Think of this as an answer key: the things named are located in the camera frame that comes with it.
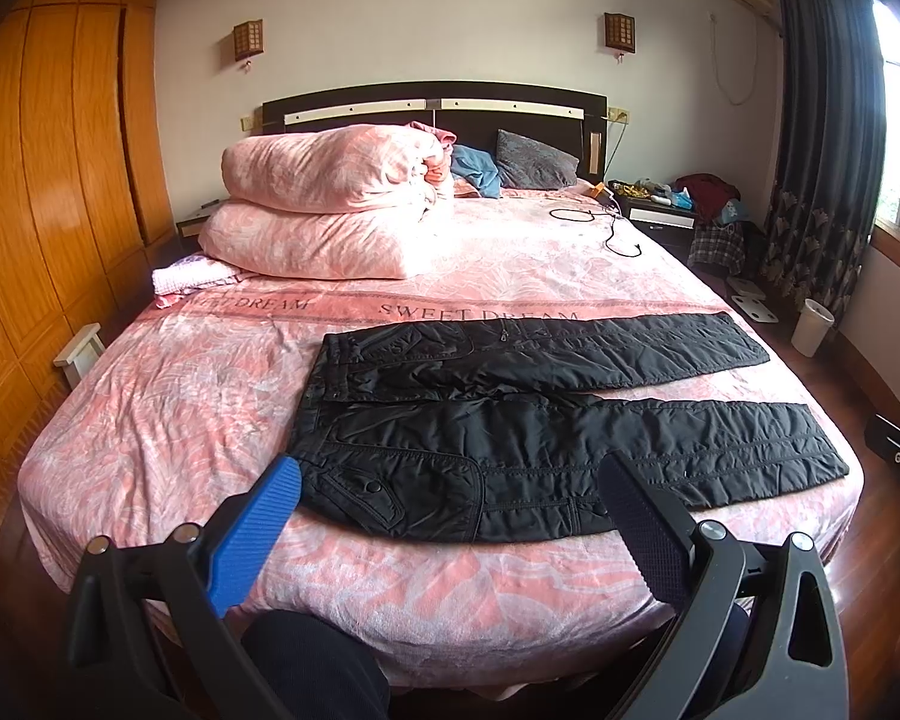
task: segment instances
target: pink towel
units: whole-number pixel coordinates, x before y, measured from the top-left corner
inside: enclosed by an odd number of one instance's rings
[[[157,308],[170,308],[185,295],[192,295],[207,287],[237,284],[255,276],[237,266],[213,260],[205,254],[191,254],[168,268],[154,271],[154,294]]]
[[[429,132],[434,138],[437,138],[437,141],[439,141],[440,146],[443,148],[442,160],[439,162],[427,162],[427,175],[425,175],[424,178],[427,180],[427,183],[437,187],[437,190],[444,196],[444,193],[446,192],[444,182],[450,176],[450,154],[453,151],[453,144],[457,142],[456,135],[448,129],[430,127],[429,124],[423,124],[422,122],[410,122],[407,124],[407,127],[413,127],[414,129],[419,129],[423,132]]]

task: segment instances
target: black cable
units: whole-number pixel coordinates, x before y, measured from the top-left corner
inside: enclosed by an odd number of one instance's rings
[[[624,142],[624,133],[626,132],[626,124],[622,124],[620,127],[620,137],[617,138],[617,145],[613,147],[613,152],[610,154],[610,159],[607,160],[607,167],[604,170],[604,181],[607,180],[607,173],[610,172],[610,165],[613,164],[613,157],[617,155],[617,149],[620,148],[620,143]]]
[[[581,223],[588,223],[588,221],[596,221],[597,217],[610,217],[610,234],[607,236],[607,240],[604,241],[604,247],[611,254],[616,254],[618,257],[628,257],[634,258],[639,257],[643,254],[643,250],[641,250],[639,244],[634,244],[636,246],[636,254],[626,254],[622,251],[617,251],[610,245],[610,241],[613,239],[613,236],[616,235],[616,223],[617,223],[617,214],[612,211],[605,211],[602,213],[594,213],[588,208],[552,208],[549,211],[550,215],[553,218],[558,218],[561,221],[580,221]],[[572,218],[572,217],[560,217],[557,215],[558,213],[564,214],[586,214],[586,218]]]

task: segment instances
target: pillow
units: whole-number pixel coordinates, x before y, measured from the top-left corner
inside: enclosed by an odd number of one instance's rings
[[[223,151],[221,168],[233,197],[281,211],[343,214],[452,201],[449,151],[418,127],[351,124],[245,138]]]
[[[409,278],[431,269],[447,205],[295,214],[231,199],[200,231],[209,256],[283,278]]]
[[[580,161],[533,138],[497,130],[497,167],[508,189],[563,189],[577,183]]]
[[[450,172],[473,184],[483,197],[500,196],[500,173],[489,151],[454,146],[450,153]]]

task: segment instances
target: white cord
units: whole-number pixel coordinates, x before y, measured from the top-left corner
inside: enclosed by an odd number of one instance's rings
[[[751,79],[751,90],[746,93],[746,97],[740,100],[739,103],[730,96],[730,92],[725,90],[724,84],[720,81],[720,65],[717,62],[717,17],[712,13],[710,14],[710,58],[713,61],[713,76],[717,79],[717,88],[724,94],[724,97],[727,98],[727,102],[734,107],[739,107],[740,105],[748,103],[756,91],[756,73],[760,62],[760,32],[756,13],[754,13],[754,77]]]

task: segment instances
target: wooden wardrobe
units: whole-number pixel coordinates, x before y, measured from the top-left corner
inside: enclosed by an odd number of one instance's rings
[[[18,0],[0,25],[0,526],[68,389],[53,357],[115,337],[173,257],[156,0]]]

